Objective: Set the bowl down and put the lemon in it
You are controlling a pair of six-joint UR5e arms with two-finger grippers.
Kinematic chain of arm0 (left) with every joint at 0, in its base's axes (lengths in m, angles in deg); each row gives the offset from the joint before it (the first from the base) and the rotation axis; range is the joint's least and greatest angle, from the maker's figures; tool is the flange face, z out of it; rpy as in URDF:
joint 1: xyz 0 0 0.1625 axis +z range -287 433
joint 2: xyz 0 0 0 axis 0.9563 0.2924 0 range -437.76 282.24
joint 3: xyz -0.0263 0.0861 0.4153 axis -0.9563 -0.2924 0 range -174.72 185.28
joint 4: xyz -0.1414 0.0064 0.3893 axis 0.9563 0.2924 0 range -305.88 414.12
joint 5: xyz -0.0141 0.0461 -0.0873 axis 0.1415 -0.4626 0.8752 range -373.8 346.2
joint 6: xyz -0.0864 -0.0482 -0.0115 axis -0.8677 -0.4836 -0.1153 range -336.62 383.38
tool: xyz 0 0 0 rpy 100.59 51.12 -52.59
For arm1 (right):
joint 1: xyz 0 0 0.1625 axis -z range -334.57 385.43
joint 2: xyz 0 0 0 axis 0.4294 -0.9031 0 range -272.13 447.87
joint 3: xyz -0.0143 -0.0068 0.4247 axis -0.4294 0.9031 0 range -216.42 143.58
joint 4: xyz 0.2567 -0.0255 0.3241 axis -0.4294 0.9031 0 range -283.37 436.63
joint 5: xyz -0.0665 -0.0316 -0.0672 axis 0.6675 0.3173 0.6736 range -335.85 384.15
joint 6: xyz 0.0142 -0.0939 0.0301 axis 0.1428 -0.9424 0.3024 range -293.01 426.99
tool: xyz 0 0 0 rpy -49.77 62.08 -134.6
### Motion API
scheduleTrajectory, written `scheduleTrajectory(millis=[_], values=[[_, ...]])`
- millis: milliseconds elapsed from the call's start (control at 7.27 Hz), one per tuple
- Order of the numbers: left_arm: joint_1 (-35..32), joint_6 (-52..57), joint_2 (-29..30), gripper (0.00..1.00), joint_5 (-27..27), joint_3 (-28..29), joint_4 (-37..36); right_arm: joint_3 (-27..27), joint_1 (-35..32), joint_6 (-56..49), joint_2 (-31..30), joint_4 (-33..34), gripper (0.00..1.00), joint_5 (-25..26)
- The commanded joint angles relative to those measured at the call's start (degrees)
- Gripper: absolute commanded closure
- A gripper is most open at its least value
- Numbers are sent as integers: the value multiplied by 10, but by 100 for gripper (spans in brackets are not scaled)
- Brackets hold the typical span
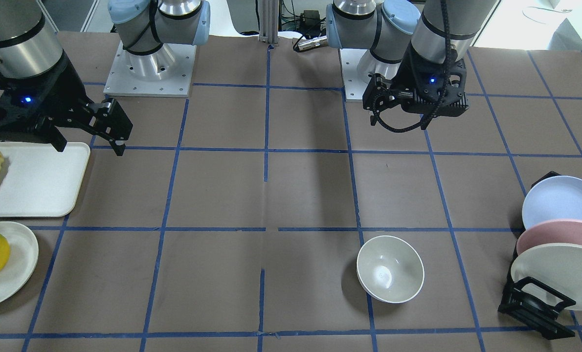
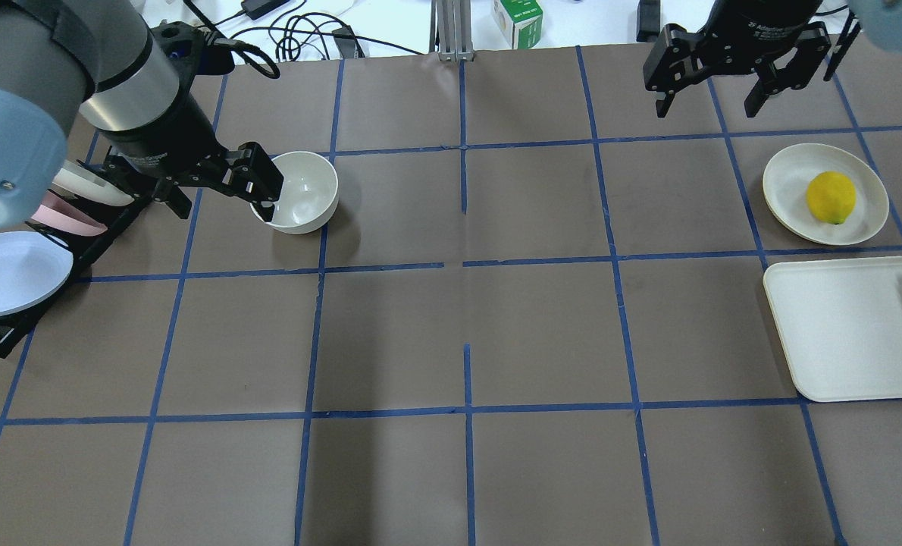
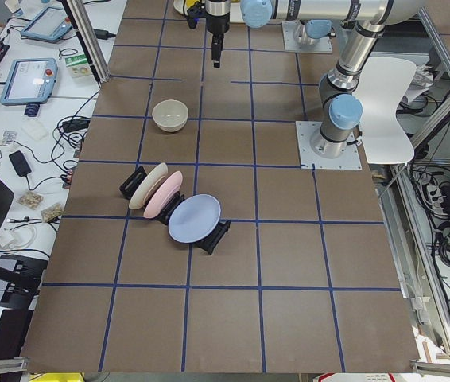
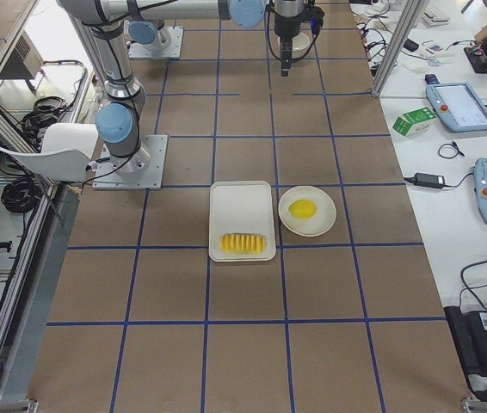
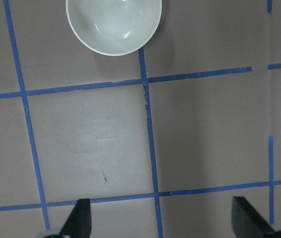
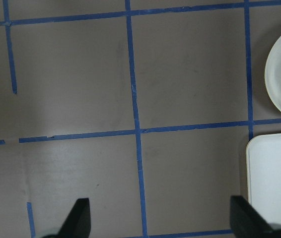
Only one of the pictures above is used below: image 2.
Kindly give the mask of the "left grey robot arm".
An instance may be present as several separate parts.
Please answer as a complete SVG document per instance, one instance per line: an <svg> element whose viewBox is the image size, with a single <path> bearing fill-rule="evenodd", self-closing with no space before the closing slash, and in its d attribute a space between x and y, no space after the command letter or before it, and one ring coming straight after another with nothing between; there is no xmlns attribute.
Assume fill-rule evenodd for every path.
<svg viewBox="0 0 902 546"><path fill-rule="evenodd" d="M187 187L263 218L283 176L259 144L230 151L191 96L257 46L205 20L151 28L129 1L0 1L0 228L30 220L64 175L114 207L149 198L187 218Z"/></svg>

